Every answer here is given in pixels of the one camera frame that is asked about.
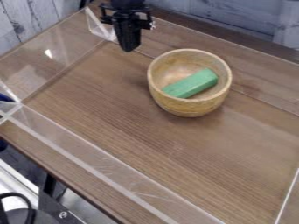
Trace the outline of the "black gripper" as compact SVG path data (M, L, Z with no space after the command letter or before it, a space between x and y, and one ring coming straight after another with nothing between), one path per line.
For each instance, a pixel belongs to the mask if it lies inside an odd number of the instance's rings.
M141 29L155 28L149 5L145 2L109 2L101 3L99 8L100 21L113 25L121 49L133 51L141 44Z

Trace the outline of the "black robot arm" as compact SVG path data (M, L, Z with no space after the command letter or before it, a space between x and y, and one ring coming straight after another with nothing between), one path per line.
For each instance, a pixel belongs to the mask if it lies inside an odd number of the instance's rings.
M112 25L116 40L124 52L141 45L141 30L152 30L155 21L145 0L109 0L100 6L100 22Z

